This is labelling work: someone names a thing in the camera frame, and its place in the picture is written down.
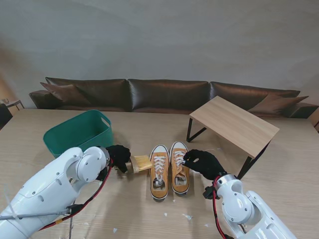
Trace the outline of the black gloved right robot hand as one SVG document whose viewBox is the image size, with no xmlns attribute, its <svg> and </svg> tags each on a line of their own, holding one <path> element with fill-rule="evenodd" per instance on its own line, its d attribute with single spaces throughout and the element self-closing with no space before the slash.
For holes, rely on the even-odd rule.
<svg viewBox="0 0 319 239">
<path fill-rule="evenodd" d="M 218 159 L 207 151 L 192 149 L 185 154 L 182 164 L 211 181 L 214 181 L 218 176 L 227 174 Z"/>
</svg>

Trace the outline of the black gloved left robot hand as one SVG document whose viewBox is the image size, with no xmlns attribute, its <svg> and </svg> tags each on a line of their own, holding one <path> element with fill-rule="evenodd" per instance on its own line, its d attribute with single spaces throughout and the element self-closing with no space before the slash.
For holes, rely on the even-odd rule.
<svg viewBox="0 0 319 239">
<path fill-rule="evenodd" d="M 127 172 L 126 163 L 130 161 L 131 152 L 128 148 L 122 145 L 112 145 L 106 148 L 111 162 L 112 167 L 117 167 L 122 173 Z"/>
</svg>

